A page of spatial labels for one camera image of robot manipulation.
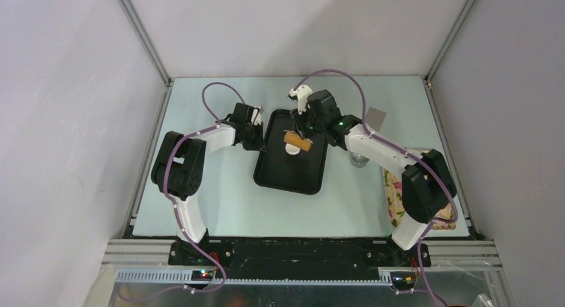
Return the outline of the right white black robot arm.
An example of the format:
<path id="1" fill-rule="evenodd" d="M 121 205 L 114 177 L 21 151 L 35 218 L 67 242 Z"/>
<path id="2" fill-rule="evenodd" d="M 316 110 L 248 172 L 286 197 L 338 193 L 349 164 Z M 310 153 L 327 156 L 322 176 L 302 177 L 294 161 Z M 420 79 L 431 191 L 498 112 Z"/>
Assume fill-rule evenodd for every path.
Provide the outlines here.
<path id="1" fill-rule="evenodd" d="M 398 146 L 362 119 L 342 115 L 332 94 L 314 92 L 301 85 L 288 93 L 296 108 L 290 112 L 294 131 L 307 143 L 323 136 L 333 147 L 359 154 L 401 180 L 404 216 L 390 235 L 388 259 L 404 266 L 414 257 L 413 247 L 430 230 L 437 213 L 452 204 L 457 194 L 453 177 L 443 154 L 435 149 L 420 153 Z"/>

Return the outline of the white dough ball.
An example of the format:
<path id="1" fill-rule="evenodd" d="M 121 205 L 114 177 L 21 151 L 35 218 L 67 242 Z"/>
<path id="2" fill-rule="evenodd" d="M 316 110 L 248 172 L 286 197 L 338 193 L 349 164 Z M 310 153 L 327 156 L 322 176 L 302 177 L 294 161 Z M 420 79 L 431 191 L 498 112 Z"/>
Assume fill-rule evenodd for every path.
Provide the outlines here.
<path id="1" fill-rule="evenodd" d="M 296 147 L 292 144 L 288 144 L 288 143 L 285 144 L 284 149 L 285 149 L 285 152 L 287 154 L 292 155 L 292 156 L 298 155 L 301 151 L 300 148 L 298 148 L 298 147 Z"/>

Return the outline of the wooden dough roller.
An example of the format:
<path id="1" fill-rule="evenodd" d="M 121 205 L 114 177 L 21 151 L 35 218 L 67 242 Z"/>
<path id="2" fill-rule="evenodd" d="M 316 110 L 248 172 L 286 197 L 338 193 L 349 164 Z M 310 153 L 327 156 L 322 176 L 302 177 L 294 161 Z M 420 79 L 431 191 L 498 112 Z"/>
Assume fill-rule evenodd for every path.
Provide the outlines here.
<path id="1" fill-rule="evenodd" d="M 300 148 L 301 151 L 306 151 L 306 152 L 308 152 L 313 145 L 313 142 L 311 140 L 302 139 L 294 131 L 285 131 L 283 141 L 284 141 L 285 144 L 286 143 L 292 144 L 292 145 Z"/>

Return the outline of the black baking tray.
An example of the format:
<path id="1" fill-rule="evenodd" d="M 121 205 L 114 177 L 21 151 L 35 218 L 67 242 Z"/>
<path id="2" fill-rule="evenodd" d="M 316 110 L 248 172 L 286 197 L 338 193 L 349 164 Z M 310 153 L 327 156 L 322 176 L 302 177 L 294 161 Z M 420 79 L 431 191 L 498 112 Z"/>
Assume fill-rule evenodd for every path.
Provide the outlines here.
<path id="1" fill-rule="evenodd" d="M 309 151 L 290 155 L 285 150 L 284 134 L 291 130 L 290 111 L 274 110 L 265 133 L 266 150 L 259 153 L 253 173 L 254 182 L 261 187 L 314 195 L 322 186 L 328 143 L 322 135 L 315 135 Z"/>

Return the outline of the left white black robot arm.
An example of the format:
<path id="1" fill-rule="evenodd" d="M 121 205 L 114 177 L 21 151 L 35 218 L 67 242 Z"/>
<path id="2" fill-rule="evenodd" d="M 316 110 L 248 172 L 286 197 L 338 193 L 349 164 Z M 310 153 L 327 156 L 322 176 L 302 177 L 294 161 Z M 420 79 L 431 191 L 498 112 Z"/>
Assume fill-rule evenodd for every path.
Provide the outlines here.
<path id="1" fill-rule="evenodd" d="M 193 264 L 204 264 L 211 255 L 208 228 L 197 200 L 205 159 L 237 145 L 246 151 L 265 150 L 262 111 L 261 106 L 237 103 L 233 112 L 210 127 L 186 135 L 175 131 L 165 134 L 151 171 L 151 181 L 171 202 L 178 246 L 187 245 L 185 256 Z"/>

